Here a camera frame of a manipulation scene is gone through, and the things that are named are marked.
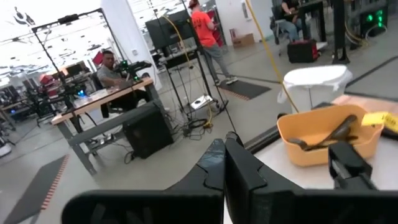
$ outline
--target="white pillar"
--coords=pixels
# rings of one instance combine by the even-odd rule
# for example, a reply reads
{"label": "white pillar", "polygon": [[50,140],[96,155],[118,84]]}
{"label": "white pillar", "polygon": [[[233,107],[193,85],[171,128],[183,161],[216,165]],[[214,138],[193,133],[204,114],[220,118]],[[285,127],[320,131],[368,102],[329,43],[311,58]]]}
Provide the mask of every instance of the white pillar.
{"label": "white pillar", "polygon": [[131,63],[143,60],[152,63],[153,66],[151,68],[143,69],[138,74],[149,73],[154,80],[156,89],[159,90],[162,88],[160,79],[157,76],[155,62],[152,59],[148,45],[142,36],[141,30],[138,28],[127,0],[101,0],[101,8],[105,13],[109,26],[116,38],[115,41],[120,46],[124,58],[128,59]]}
{"label": "white pillar", "polygon": [[272,1],[251,0],[251,7],[260,25],[264,38],[273,36],[272,30],[269,28],[269,25],[271,23],[271,20],[269,18],[272,17]]}

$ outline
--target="yellow label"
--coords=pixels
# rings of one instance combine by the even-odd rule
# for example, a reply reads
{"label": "yellow label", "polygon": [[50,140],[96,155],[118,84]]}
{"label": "yellow label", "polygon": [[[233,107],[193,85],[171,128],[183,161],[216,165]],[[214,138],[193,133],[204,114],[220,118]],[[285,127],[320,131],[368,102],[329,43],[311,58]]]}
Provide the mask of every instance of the yellow label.
{"label": "yellow label", "polygon": [[398,133],[398,117],[389,112],[377,112],[366,114],[362,119],[362,126],[384,124],[385,127]]}

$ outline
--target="man in orange shirt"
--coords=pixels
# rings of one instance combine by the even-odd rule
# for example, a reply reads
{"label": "man in orange shirt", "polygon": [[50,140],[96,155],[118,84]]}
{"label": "man in orange shirt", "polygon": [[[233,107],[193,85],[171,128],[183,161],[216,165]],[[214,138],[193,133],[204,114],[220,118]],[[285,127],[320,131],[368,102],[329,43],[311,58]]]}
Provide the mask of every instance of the man in orange shirt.
{"label": "man in orange shirt", "polygon": [[226,77],[226,84],[230,85],[238,79],[229,74],[223,59],[223,53],[217,44],[216,39],[213,37],[213,30],[215,29],[214,23],[211,21],[207,13],[200,10],[198,0],[191,0],[189,8],[192,10],[193,27],[198,35],[200,44],[203,46],[205,52],[205,59],[207,61],[211,76],[215,80],[215,85],[220,85],[220,79],[217,77],[216,70],[213,65],[214,59],[220,66],[221,71]]}

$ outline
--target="gray pants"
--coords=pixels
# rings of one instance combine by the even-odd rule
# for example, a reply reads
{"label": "gray pants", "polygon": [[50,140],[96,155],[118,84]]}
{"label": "gray pants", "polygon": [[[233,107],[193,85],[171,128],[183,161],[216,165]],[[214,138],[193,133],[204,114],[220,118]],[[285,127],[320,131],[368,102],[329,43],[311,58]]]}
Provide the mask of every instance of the gray pants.
{"label": "gray pants", "polygon": [[[307,34],[311,38],[311,23],[308,21],[305,23],[307,25]],[[290,41],[300,40],[299,31],[302,30],[302,21],[300,18],[296,20],[296,23],[285,21],[279,24],[280,29],[286,31],[289,34]]]}
{"label": "gray pants", "polygon": [[214,59],[217,62],[217,64],[220,66],[220,69],[223,72],[223,75],[225,75],[225,77],[227,78],[232,77],[232,75],[229,74],[228,70],[226,69],[226,65],[223,59],[223,53],[221,52],[221,48],[218,46],[218,44],[214,44],[211,47],[203,46],[203,50],[205,52],[205,59],[208,64],[210,74],[214,78],[214,80],[219,80],[219,79],[217,77],[216,69],[214,68],[212,59]]}

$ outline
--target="blue jeans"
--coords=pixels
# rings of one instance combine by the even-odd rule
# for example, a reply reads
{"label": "blue jeans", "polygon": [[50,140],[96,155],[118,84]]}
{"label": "blue jeans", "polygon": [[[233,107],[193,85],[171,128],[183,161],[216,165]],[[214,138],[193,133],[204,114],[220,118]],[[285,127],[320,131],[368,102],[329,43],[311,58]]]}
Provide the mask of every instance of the blue jeans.
{"label": "blue jeans", "polygon": [[[307,34],[309,37],[311,37],[311,24],[309,22],[306,22],[306,25]],[[282,31],[288,32],[290,41],[296,41],[300,39],[299,31],[303,28],[301,19],[298,18],[295,24],[289,21],[281,22],[279,24],[279,27]]]}

